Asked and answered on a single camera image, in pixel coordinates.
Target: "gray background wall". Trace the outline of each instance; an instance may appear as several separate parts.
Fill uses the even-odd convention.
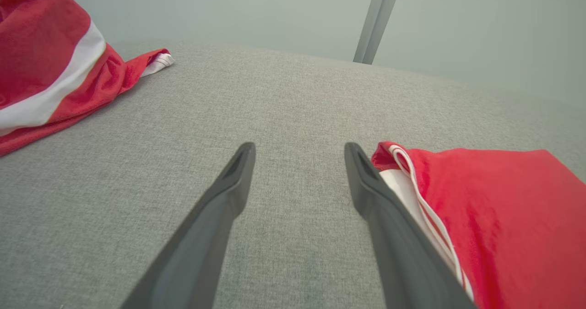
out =
[[[193,39],[352,60],[370,0],[77,0],[112,43]],[[374,65],[586,105],[586,0],[397,0]]]

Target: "red and white cloth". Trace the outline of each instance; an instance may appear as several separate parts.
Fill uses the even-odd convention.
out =
[[[171,65],[124,63],[74,0],[0,0],[0,156],[67,128]]]
[[[372,163],[480,309],[586,308],[586,185],[548,151],[381,142]]]

